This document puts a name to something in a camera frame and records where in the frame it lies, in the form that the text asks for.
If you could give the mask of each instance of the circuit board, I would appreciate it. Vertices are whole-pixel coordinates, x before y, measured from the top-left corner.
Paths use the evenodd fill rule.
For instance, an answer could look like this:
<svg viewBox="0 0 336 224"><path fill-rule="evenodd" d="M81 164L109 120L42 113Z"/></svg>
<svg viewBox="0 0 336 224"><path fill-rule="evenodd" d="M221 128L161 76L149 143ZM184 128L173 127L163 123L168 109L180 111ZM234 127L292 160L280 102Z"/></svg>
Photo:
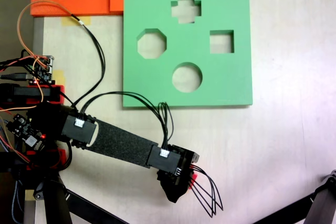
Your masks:
<svg viewBox="0 0 336 224"><path fill-rule="evenodd" d="M34 71L42 77L43 80L47 81L50 84L55 84L55 81L52 80L53 75L53 61L54 57L51 55L46 56L47 59L40 59L40 61L47 66L47 68L43 68L39 64L35 64ZM34 80L29 81L30 85L36 85Z"/></svg>
<svg viewBox="0 0 336 224"><path fill-rule="evenodd" d="M34 150L42 150L44 148L44 141L46 136L43 135L40 131L32 128L30 122L22 115L17 114L13 119L13 122L7 123L8 130L12 132L18 139L23 140Z"/></svg>

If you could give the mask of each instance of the gray floor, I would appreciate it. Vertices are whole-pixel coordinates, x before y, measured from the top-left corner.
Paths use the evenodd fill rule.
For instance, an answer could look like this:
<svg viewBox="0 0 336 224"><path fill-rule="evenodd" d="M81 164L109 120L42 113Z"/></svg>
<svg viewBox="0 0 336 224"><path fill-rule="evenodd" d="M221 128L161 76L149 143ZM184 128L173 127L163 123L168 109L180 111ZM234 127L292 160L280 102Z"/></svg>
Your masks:
<svg viewBox="0 0 336 224"><path fill-rule="evenodd" d="M30 0L0 0L0 61L20 57L22 46L17 38L16 22L19 13L29 2ZM33 45L33 24L33 18L27 13L22 19L22 37L28 47ZM12 68L6 73L11 71L23 72L21 68ZM5 113L1 116L10 119ZM0 173L1 223L14 223L10 212L13 192L14 180L10 173ZM20 211L15 210L18 221L22 221Z"/></svg>

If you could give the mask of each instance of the black wire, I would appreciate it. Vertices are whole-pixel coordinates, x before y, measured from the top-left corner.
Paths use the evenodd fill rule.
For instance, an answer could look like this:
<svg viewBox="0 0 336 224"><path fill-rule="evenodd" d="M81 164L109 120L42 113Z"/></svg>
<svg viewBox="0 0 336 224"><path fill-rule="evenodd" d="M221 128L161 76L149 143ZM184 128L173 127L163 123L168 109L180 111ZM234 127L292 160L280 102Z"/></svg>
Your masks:
<svg viewBox="0 0 336 224"><path fill-rule="evenodd" d="M207 178L208 178L208 180L209 180L209 182L210 182L210 186L211 186L211 196L209 195L209 197L211 197L211 199L213 199L212 200L212 203L211 203L211 205L212 205L212 207L214 207L214 201L216 202L216 193L215 193L215 189L214 189L214 186L213 186L213 184L212 184L212 182L211 182L211 180L210 180L210 177L206 174L206 172L205 171L203 171L201 168L199 168L199 167L197 167L197 166L194 166L194 165L192 165L193 166L193 170L195 170L195 171L197 171L197 172L200 172L200 173L202 173L202 174L204 174Z"/></svg>
<svg viewBox="0 0 336 224"><path fill-rule="evenodd" d="M23 68L25 68L30 74L32 74L34 77L40 79L41 82L43 82L43 84L45 85L48 85L48 87L50 87L51 89L54 89L56 90L49 82L47 82L46 80L44 80L38 73L36 73L30 66L28 65L23 65L22 66ZM77 108L76 108L76 105L74 105L74 103L63 93L61 92L60 90L56 90L61 96L63 96L65 99L67 99L71 105L75 108L76 111Z"/></svg>
<svg viewBox="0 0 336 224"><path fill-rule="evenodd" d="M70 144L70 141L67 141L67 146L69 148L69 155L68 155L68 159L66 161L66 163L64 164L64 167L62 167L61 169L59 169L58 171L61 171L61 170L65 170L66 168L68 168L71 164L71 161L72 161L72 148L71 148L71 144Z"/></svg>
<svg viewBox="0 0 336 224"><path fill-rule="evenodd" d="M95 36L93 35L93 33L85 26L83 25L84 29L87 31L87 33L89 34L90 38L92 39L98 55L99 55L99 59L100 59L100 64L101 64L101 77L98 80L98 82L91 88L89 89L89 91L87 91L84 95L82 95L80 98L78 98L75 102L74 105L76 106L84 97L86 97L88 94L90 94L93 90L95 90L95 88L101 83L101 81L104 78L105 75L105 70L106 70L106 63L105 63L105 55L104 52L99 44L99 42L97 41L97 39L95 38Z"/></svg>
<svg viewBox="0 0 336 224"><path fill-rule="evenodd" d="M203 205L203 203L201 202L200 198L197 196L197 194L195 193L194 189L191 187L191 190L193 191L194 195L196 196L196 198L198 199L199 203L201 203L202 207L204 208L204 210L206 211L206 213L212 218L212 215L208 212L208 210L206 209L206 207Z"/></svg>
<svg viewBox="0 0 336 224"><path fill-rule="evenodd" d="M162 143L162 148L163 149L167 149L168 145L167 145L167 135L168 135L168 130L167 130L167 115L166 113L163 113L163 115L161 115L160 110L163 110L163 112L165 111L165 109L169 110L169 107L166 103L159 103L159 105L157 106L158 108L156 108L153 103L151 103L147 98L145 98L144 96L138 94L138 93L134 93L134 92L126 92L126 91L112 91L112 92L107 92L107 93L102 93L102 94L98 94L95 95L94 97L92 97L91 99L89 99L81 108L80 110L80 115L83 118L86 109L88 108L88 106L97 98L103 96L103 95L107 95L107 94L119 94L119 95L126 95L129 97L133 97L135 99L137 99L138 101L140 101L142 104L144 104L149 110L151 110L154 115L159 119L160 123L161 123L161 127L163 130L163 143Z"/></svg>
<svg viewBox="0 0 336 224"><path fill-rule="evenodd" d="M213 181L213 179L212 179L210 176L208 176L207 173L206 173L204 170L202 170L200 167L198 167L198 166L196 166L196 165L192 165L192 166L194 166L194 167L200 169L200 170L204 173L204 175L207 176L207 178L209 179L209 181L211 181L211 183L215 186L216 191L217 191L217 194L218 194L218 197L219 197L219 201L220 201L220 203L221 203L221 206L220 206L220 205L218 205L218 206L220 207L221 210L223 210L222 199L221 199L221 196L220 196L220 194L219 194L218 188L217 188L215 182Z"/></svg>
<svg viewBox="0 0 336 224"><path fill-rule="evenodd" d="M211 215L216 215L216 210L214 211L214 206L213 206L213 200L211 201L212 202L212 205L210 206L210 204L208 203L208 201L204 198L204 196L201 194L201 192L197 189L197 187L194 185L192 185L191 182L189 182L189 185L190 187L194 187L196 189L196 191L198 192L198 194L202 197L202 199L205 201L205 203L208 205L208 207L211 209Z"/></svg>
<svg viewBox="0 0 336 224"><path fill-rule="evenodd" d="M223 203L222 203L222 199L221 199L221 195L219 194L219 191L218 191L218 188L217 188L217 186L216 186L216 184L215 184L215 182L212 180L212 178L210 177L210 176L208 176L207 175L207 173L205 172L205 171L203 171L200 167L198 167L198 166L195 166L195 165L192 165L191 166L191 168L193 169L193 170L195 170L195 171L197 171L197 172L200 172L200 173L202 173L203 175L205 175L208 179L209 179L209 182L210 182L210 185L211 185L211 188L212 188L212 190L214 191L214 188L216 188L216 191L217 191L217 194L218 194L218 197L219 197L219 202L221 203L221 204L219 204L216 200L215 200L215 196L211 196L196 180L194 180L192 177L191 177L191 180L194 182L194 183L196 183L198 186L200 186L200 188L206 193L206 194L208 194L208 196L209 197L211 197L211 198L213 198L213 200L214 200L214 203L221 209L221 210L223 210Z"/></svg>

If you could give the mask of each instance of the screw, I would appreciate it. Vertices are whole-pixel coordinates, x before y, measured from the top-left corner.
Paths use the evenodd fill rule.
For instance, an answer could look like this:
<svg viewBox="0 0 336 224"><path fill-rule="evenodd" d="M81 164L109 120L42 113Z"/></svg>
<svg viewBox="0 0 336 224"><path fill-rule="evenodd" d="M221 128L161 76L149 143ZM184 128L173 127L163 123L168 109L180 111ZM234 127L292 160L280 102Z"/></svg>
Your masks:
<svg viewBox="0 0 336 224"><path fill-rule="evenodd" d="M23 118L20 118L20 119L19 119L19 122L20 122L21 124L24 124L26 121L25 121Z"/></svg>

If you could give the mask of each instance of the black tripod leg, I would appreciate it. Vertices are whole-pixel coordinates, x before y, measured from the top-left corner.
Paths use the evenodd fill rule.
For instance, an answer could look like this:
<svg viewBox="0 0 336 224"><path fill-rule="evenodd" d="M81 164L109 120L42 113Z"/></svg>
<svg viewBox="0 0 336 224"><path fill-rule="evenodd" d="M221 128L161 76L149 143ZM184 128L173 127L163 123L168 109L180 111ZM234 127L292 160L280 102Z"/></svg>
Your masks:
<svg viewBox="0 0 336 224"><path fill-rule="evenodd" d="M264 219L257 221L254 224L294 224L303 220L312 205L312 199L314 199L314 194L308 195L307 197L300 199L293 204L282 208L281 210L271 214Z"/></svg>
<svg viewBox="0 0 336 224"><path fill-rule="evenodd" d="M317 193L304 224L332 224L335 210L335 194L326 188Z"/></svg>
<svg viewBox="0 0 336 224"><path fill-rule="evenodd" d="M43 197L48 224L72 224L62 184L45 181Z"/></svg>
<svg viewBox="0 0 336 224"><path fill-rule="evenodd" d="M67 202L70 212L89 223L128 224L124 220L105 211L70 190L68 190L68 195Z"/></svg>

